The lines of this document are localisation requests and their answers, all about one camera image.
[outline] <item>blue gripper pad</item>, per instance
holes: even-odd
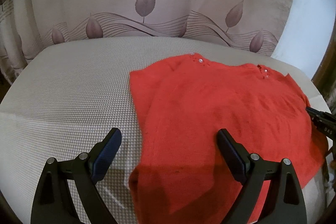
[[[121,139],[121,131],[112,128],[103,141],[96,143],[91,149],[88,164],[94,185],[105,177],[121,145]]]
[[[249,153],[245,147],[236,143],[226,129],[218,131],[217,145],[234,179],[244,185],[250,169]]]

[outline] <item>red shirt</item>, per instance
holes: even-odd
[[[129,180],[140,224],[223,220],[241,184],[216,145],[221,128],[264,160],[289,158],[302,187],[324,161],[327,140],[312,131],[307,97],[290,75],[263,65],[176,56],[131,72],[130,90],[142,131],[140,163]]]

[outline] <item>white wall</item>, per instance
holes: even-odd
[[[335,15],[336,0],[293,0],[272,57],[301,69],[311,79],[327,49]]]

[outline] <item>beige mattress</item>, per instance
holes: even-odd
[[[226,65],[263,64],[289,73],[312,107],[329,111],[299,69],[230,47],[167,37],[102,38],[48,47],[24,69],[0,105],[0,189],[19,219],[30,223],[35,189],[47,158],[72,159],[118,127],[122,145],[105,179],[96,186],[119,224],[136,223],[128,177],[140,158],[141,135],[129,92],[129,72],[192,52]],[[80,220],[89,223],[74,183],[70,189]],[[308,223],[315,223],[325,208],[321,172],[303,194]]]

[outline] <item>silver rivet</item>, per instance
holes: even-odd
[[[256,153],[253,153],[253,154],[251,154],[251,159],[258,160],[259,159],[259,155],[256,154]]]
[[[47,159],[48,164],[52,164],[54,161],[55,161],[55,158],[53,158],[53,157]]]
[[[291,164],[291,161],[289,159],[283,159],[283,163],[284,164],[287,164],[287,165],[290,165]]]
[[[81,160],[85,160],[85,159],[87,158],[87,153],[80,153],[80,154],[79,154],[79,158],[80,158]]]

